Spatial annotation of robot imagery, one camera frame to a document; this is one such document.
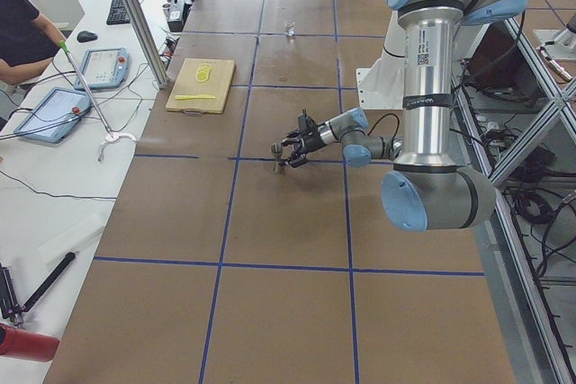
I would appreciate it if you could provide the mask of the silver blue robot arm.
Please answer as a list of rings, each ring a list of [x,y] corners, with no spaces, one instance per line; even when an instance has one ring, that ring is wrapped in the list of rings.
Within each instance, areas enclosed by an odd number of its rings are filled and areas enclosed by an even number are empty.
[[[396,228],[456,229],[487,220],[495,189],[448,154],[455,36],[462,26],[522,13],[528,0],[387,0],[405,31],[403,137],[382,179],[382,206]]]
[[[391,116],[396,120],[396,126],[393,134],[386,138],[372,134],[374,127],[368,124],[360,107],[322,123],[302,112],[298,116],[298,127],[271,146],[274,169],[280,172],[287,165],[293,168],[305,165],[308,154],[334,143],[341,146],[344,161],[351,167],[364,167],[374,160],[392,161],[401,152],[401,138],[398,137],[401,120],[395,113]]]

